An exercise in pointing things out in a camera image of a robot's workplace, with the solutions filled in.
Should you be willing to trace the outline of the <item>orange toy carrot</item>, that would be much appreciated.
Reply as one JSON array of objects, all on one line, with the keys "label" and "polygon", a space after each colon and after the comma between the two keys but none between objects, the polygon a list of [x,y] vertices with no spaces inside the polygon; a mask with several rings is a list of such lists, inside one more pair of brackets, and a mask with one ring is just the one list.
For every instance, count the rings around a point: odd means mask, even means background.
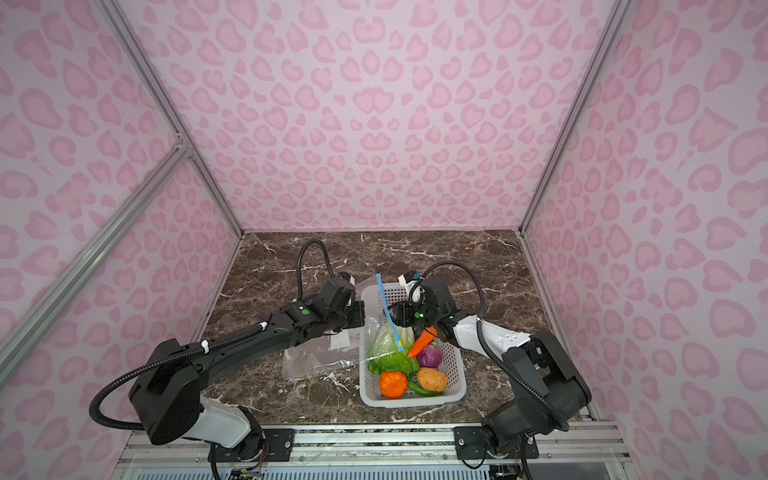
[{"label": "orange toy carrot", "polygon": [[429,344],[437,338],[437,331],[434,327],[425,328],[420,336],[415,340],[410,351],[409,358],[417,357]]}]

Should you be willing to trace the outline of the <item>clear zip top bag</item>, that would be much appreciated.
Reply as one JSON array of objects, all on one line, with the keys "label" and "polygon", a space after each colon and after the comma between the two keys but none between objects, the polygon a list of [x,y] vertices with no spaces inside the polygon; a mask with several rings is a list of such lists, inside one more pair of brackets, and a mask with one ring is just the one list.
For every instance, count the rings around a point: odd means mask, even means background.
[{"label": "clear zip top bag", "polygon": [[385,312],[385,308],[395,302],[390,295],[385,296],[385,288],[380,273],[358,282],[356,298],[364,302],[362,326],[322,335],[287,349],[282,357],[282,377],[306,379],[365,365],[368,360],[381,357],[381,354],[369,356],[381,332],[393,340],[404,341],[402,334],[394,333],[394,314]]}]

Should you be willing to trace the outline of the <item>green white toy cabbage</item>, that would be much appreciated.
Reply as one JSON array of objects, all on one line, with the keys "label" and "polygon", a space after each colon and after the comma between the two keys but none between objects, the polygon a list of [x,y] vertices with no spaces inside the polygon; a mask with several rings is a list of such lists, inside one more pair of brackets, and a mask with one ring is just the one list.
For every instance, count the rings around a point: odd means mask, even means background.
[{"label": "green white toy cabbage", "polygon": [[385,325],[378,330],[366,354],[367,371],[373,375],[399,371],[410,377],[420,369],[416,358],[408,356],[415,343],[413,329],[396,327],[396,330],[400,342],[396,341],[390,326]]}]

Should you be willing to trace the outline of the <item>purple toy onion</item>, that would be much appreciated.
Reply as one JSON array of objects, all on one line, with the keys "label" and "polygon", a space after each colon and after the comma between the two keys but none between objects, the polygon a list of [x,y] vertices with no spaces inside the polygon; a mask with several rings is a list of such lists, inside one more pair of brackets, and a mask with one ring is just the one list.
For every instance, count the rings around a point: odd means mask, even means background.
[{"label": "purple toy onion", "polygon": [[417,355],[417,361],[422,368],[438,369],[443,361],[442,350],[429,344]]}]

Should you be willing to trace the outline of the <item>orange toy tomato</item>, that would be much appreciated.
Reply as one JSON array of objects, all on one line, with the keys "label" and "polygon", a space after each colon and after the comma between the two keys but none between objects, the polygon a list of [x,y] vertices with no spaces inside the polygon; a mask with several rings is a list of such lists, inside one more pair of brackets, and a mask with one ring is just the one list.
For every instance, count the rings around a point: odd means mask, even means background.
[{"label": "orange toy tomato", "polygon": [[387,399],[399,399],[408,389],[408,377],[401,371],[383,371],[379,376],[379,389]]}]

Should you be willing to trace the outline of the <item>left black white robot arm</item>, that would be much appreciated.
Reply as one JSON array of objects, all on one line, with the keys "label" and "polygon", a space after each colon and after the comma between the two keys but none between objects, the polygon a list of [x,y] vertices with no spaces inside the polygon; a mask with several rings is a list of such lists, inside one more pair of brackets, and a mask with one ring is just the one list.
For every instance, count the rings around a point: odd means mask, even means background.
[{"label": "left black white robot arm", "polygon": [[331,331],[361,327],[364,306],[350,281],[334,277],[318,293],[232,334],[187,345],[175,339],[162,342],[129,392],[150,442],[165,445],[185,438],[244,448],[252,455],[261,435],[254,415],[244,407],[205,398],[202,391],[269,354]]}]

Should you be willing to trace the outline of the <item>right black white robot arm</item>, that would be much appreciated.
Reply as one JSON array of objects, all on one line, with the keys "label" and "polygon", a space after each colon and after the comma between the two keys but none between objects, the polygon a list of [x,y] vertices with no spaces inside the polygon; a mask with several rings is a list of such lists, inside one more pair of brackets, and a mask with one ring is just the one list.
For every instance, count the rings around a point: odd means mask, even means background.
[{"label": "right black white robot arm", "polygon": [[465,442],[469,457],[480,447],[489,455],[520,457],[535,436],[567,432],[569,420],[591,402],[586,381],[554,334],[508,330],[461,310],[438,277],[409,272],[398,282],[407,299],[390,308],[396,325],[481,354],[510,380],[513,398],[482,418],[478,438]]}]

